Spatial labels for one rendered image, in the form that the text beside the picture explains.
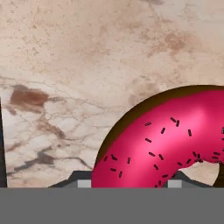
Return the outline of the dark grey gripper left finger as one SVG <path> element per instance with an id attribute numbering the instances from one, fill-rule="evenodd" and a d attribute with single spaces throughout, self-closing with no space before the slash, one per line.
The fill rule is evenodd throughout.
<path id="1" fill-rule="evenodd" d="M 77 187 L 79 180 L 91 180 L 91 171 L 73 171 L 68 179 L 65 179 L 52 187 Z"/>

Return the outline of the dark cabinet panel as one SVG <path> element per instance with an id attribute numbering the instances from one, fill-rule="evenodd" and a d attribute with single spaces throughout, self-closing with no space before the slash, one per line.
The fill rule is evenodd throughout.
<path id="1" fill-rule="evenodd" d="M 4 131 L 0 98 L 0 188 L 7 188 L 7 174 L 4 153 Z"/>

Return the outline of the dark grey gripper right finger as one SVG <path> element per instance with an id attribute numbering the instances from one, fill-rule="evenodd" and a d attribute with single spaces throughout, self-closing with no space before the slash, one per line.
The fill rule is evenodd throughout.
<path id="1" fill-rule="evenodd" d="M 171 179 L 166 182 L 167 188 L 193 188 L 209 187 L 209 185 L 188 178 L 182 171 L 178 171 Z"/>

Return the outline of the pink frosted sprinkled donut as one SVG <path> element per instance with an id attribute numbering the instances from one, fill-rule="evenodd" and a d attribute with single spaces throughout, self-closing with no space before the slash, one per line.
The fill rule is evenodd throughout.
<path id="1" fill-rule="evenodd" d="M 224 87 L 177 87 L 137 104 L 97 154 L 93 187 L 161 187 L 196 162 L 224 164 Z"/>

